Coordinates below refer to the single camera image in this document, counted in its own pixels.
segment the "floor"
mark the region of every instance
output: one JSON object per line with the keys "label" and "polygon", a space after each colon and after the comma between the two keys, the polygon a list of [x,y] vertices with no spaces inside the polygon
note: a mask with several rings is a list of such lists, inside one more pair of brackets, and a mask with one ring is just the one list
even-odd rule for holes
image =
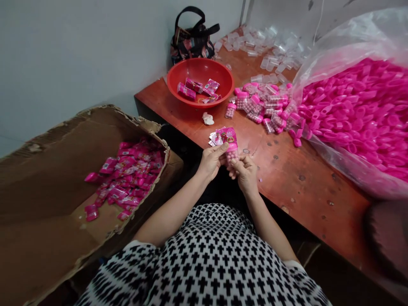
{"label": "floor", "polygon": [[[174,150],[183,160],[185,171],[191,168],[200,158],[202,150],[182,135],[175,128],[166,125],[164,120],[147,108],[140,107],[139,113],[150,120],[163,124],[158,136],[165,139],[170,148]],[[315,236],[304,227],[288,216],[284,211],[267,199],[264,199],[268,209],[282,230],[288,237],[291,245],[296,251],[302,241],[321,243]],[[92,279],[99,263],[80,271],[72,281],[64,283],[53,294],[51,294],[40,305],[73,305],[76,300],[75,292],[85,290]],[[308,274],[318,283],[333,305],[400,305],[392,296],[378,288],[360,271],[343,260],[325,244],[311,257],[306,266]]]}

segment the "clear plastic bag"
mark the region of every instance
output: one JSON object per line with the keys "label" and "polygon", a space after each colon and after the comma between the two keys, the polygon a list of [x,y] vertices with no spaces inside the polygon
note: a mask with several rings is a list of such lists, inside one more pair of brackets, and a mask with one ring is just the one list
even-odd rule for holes
{"label": "clear plastic bag", "polygon": [[[352,18],[322,37],[313,47],[293,82],[293,99],[302,101],[303,88],[327,79],[369,57],[408,67],[408,7],[388,8]],[[381,172],[340,147],[330,147],[316,136],[310,140],[334,168],[372,196],[408,197],[408,184]]]}

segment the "hand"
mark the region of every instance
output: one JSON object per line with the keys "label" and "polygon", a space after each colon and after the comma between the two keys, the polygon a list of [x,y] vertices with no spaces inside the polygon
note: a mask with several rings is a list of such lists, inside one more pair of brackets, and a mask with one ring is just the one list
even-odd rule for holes
{"label": "hand", "polygon": [[238,185],[245,196],[258,193],[258,180],[256,172],[257,165],[248,155],[240,155],[239,160],[233,159],[231,161],[233,167],[229,175],[232,179],[238,177]]}
{"label": "hand", "polygon": [[208,183],[215,178],[221,165],[227,164],[224,153],[228,147],[228,142],[225,142],[221,146],[211,147],[203,151],[197,174],[202,176]]}

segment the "bag handle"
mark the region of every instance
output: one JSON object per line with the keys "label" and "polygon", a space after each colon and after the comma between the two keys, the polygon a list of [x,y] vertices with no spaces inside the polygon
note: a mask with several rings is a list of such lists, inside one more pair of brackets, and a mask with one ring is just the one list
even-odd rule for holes
{"label": "bag handle", "polygon": [[217,33],[220,30],[220,24],[217,23],[213,25],[211,28],[208,28],[207,30],[201,31],[196,35],[192,35],[191,37],[205,37],[205,36],[210,36],[214,33]]}
{"label": "bag handle", "polygon": [[195,24],[195,26],[193,27],[192,32],[194,32],[199,25],[203,24],[205,22],[205,14],[203,13],[202,10],[200,10],[199,8],[195,7],[195,6],[187,6],[186,8],[184,8],[180,14],[177,15],[176,18],[176,24],[174,26],[174,32],[176,32],[178,26],[179,26],[179,18],[181,16],[182,13],[185,13],[187,11],[190,11],[192,13],[196,13],[197,15],[199,15],[201,17],[201,19]]}

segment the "white wall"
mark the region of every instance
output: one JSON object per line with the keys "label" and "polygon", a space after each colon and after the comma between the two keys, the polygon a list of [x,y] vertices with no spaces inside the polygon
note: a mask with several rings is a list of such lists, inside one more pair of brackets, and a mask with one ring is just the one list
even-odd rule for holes
{"label": "white wall", "polygon": [[[0,156],[103,103],[137,115],[133,95],[164,75],[177,14],[201,8],[212,41],[239,25],[242,0],[0,1]],[[185,13],[180,26],[199,20]]]}
{"label": "white wall", "polygon": [[[247,23],[254,27],[275,26],[313,45],[323,0],[251,0]],[[408,5],[408,0],[324,0],[323,15],[316,40],[352,17],[369,11]]]}

